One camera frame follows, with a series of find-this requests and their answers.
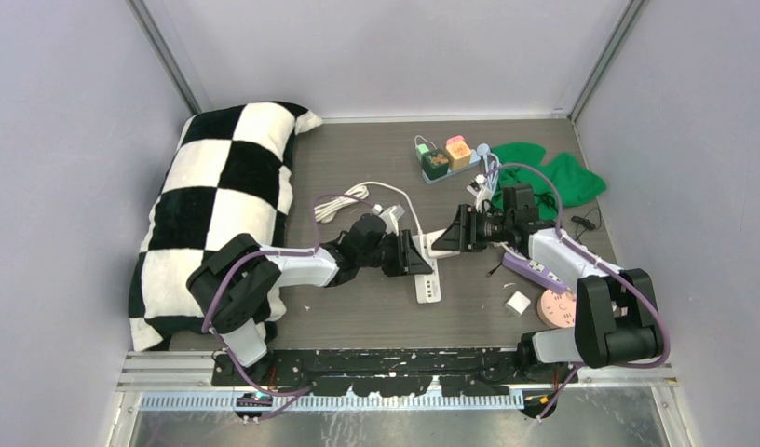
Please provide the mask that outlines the white power strip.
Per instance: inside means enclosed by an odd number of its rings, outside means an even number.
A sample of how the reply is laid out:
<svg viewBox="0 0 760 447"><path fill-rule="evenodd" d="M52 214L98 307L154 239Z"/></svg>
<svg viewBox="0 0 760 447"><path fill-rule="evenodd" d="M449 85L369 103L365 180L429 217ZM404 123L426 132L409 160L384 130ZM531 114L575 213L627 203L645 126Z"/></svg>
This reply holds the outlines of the white power strip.
<svg viewBox="0 0 760 447"><path fill-rule="evenodd" d="M416 274L414 276L416 301L420 305L431 305L439 303L442 299L442 296L438 262L435 258L430 256L425 235L416 235L414 237L414 244L419 253L422 255L426 264L432 270L432 272L429 274Z"/></svg>

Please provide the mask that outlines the light blue power strip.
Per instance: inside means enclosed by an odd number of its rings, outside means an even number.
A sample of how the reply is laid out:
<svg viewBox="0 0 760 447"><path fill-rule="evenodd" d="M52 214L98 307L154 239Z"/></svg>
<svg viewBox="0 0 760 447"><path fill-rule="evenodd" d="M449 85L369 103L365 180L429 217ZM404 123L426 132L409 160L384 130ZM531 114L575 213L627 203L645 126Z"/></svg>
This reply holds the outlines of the light blue power strip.
<svg viewBox="0 0 760 447"><path fill-rule="evenodd" d="M437 168L437 169L426 169L426 162L421 162L421 176L424 179L424 181L427 184L434 184L440 181L443 181L445 179L448 179L450 177L455 176L456 174L469 171L470 169L476 168L482 161L482 158L477 154L475 150L471 151L471 157L469 160L469 163L462 169L453 170L449 167L446 167L445 169Z"/></svg>

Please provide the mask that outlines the orange cube adapter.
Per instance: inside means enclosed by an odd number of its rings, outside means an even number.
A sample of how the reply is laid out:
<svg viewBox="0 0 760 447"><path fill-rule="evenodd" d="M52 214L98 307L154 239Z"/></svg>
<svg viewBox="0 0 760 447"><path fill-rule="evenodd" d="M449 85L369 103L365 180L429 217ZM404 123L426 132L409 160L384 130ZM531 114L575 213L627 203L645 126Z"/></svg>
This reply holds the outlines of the orange cube adapter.
<svg viewBox="0 0 760 447"><path fill-rule="evenodd" d="M472 151L465 142L446 145L445 153L449 159L449 169L451 171L465 169L470 164Z"/></svg>

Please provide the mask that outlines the white charger plug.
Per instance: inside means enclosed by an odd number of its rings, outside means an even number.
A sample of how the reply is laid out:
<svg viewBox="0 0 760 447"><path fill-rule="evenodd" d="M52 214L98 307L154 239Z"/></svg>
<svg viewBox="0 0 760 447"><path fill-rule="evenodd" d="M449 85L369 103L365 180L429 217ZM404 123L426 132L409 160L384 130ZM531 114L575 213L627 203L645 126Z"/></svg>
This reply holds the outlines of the white charger plug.
<svg viewBox="0 0 760 447"><path fill-rule="evenodd" d="M514 292L504 303L504 307L516 316L521 316L530 305L531 300L520 291Z"/></svg>

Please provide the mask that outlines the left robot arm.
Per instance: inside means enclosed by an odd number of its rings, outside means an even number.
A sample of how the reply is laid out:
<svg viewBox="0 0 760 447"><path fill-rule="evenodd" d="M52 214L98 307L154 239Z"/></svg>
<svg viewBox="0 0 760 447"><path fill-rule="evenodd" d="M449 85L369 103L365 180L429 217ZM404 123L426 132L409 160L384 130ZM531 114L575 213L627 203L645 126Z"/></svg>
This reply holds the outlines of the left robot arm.
<svg viewBox="0 0 760 447"><path fill-rule="evenodd" d="M366 213L338 238L310 249L266 246L239 234L188 277L186 288L204 314L204 332L214 333L232 353L237 376L258 386L271 371L258 329L270 314L271 294L289 286L337 287L362 268L378 268L390 278L433 271L410 231L392 230Z"/></svg>

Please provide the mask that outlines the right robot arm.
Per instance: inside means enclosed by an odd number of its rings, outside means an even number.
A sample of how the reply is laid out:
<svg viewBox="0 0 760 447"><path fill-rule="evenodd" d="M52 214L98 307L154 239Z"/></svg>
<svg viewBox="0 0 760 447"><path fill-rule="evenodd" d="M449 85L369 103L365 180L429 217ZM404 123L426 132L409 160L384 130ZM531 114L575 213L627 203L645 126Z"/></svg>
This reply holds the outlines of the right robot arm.
<svg viewBox="0 0 760 447"><path fill-rule="evenodd" d="M547 314L570 321L521 337L516 365L525 380L542 381L554 363L643 368L667 358L669 341L651 277L604 263L555 221L541 218L531 185L503 187L501 207L459 205L453 222L429 246L481 252L494 244L505 250L505 267L560 295Z"/></svg>

